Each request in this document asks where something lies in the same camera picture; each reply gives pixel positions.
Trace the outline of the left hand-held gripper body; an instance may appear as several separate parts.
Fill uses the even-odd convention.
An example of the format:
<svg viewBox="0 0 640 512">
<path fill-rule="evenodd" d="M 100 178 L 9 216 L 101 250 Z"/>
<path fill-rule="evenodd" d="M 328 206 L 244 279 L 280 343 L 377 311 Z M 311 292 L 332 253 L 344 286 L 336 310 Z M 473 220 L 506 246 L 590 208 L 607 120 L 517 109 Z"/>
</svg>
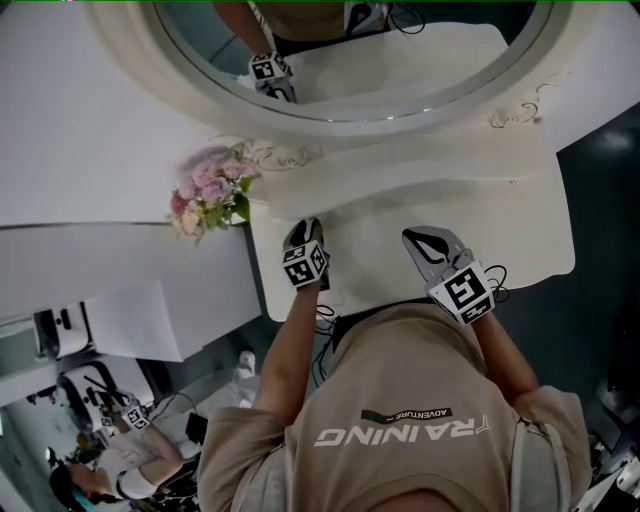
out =
<svg viewBox="0 0 640 512">
<path fill-rule="evenodd" d="M 310 239 L 304 245 L 288 248 L 283 242 L 282 267 L 291 285 L 296 289 L 320 283 L 321 291 L 330 289 L 329 254 L 324 247 L 323 227 L 319 219 L 305 219 L 311 223 Z"/>
</svg>

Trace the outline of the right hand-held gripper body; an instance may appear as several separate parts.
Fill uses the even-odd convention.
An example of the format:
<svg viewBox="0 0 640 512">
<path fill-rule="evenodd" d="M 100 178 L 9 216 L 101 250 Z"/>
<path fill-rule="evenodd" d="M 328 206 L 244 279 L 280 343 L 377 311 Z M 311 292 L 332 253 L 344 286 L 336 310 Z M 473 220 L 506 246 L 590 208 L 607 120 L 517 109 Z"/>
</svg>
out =
<svg viewBox="0 0 640 512">
<path fill-rule="evenodd" d="M 426 283 L 427 295 L 457 323 L 468 326 L 495 308 L 493 292 L 480 262 L 452 231 L 434 226 L 409 227 L 443 238 L 449 261 L 435 264 L 415 261 Z"/>
</svg>

